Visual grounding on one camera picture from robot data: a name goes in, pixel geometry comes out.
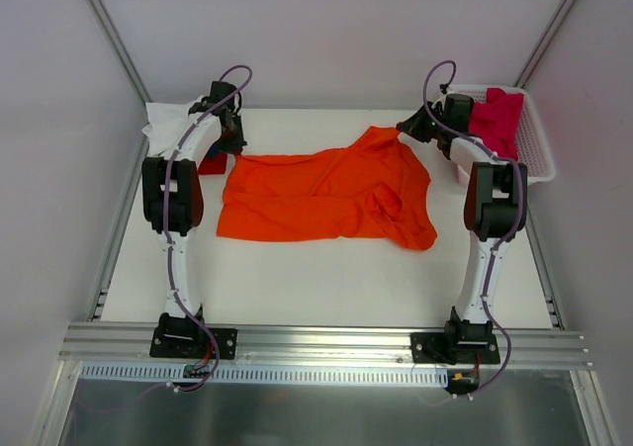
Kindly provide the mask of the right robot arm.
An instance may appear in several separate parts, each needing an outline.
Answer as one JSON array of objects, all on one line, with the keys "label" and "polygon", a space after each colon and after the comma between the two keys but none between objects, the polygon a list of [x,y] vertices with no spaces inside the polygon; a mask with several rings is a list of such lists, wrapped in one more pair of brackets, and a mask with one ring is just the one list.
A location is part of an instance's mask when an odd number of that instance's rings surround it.
[{"label": "right robot arm", "polygon": [[411,336],[416,363],[500,363],[493,306],[505,253],[525,225],[527,169],[469,132],[473,110],[471,97],[449,93],[436,103],[425,101],[397,124],[399,132],[419,142],[436,141],[468,175],[463,218],[470,248],[463,287],[441,332]]}]

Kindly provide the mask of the orange t-shirt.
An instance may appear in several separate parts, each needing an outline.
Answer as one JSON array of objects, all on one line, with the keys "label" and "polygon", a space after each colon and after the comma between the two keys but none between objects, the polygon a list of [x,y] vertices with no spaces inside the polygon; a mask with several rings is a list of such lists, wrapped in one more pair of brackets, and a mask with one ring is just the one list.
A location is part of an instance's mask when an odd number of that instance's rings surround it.
[{"label": "orange t-shirt", "polygon": [[437,231],[431,178],[394,128],[370,127],[346,147],[242,155],[223,193],[217,234],[261,242],[388,239],[425,251]]}]

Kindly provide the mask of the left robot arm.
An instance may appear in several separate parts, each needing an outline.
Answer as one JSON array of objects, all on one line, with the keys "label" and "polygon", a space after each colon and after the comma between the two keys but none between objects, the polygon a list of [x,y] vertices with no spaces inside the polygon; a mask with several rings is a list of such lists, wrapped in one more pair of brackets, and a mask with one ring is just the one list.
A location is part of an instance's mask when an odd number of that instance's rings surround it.
[{"label": "left robot arm", "polygon": [[200,175],[203,163],[218,162],[225,170],[229,155],[242,154],[240,110],[238,87],[214,81],[175,126],[175,140],[142,163],[143,215],[166,256],[167,295],[152,335],[153,358],[191,359],[214,350],[200,326],[204,308],[194,269],[193,240],[204,214]]}]

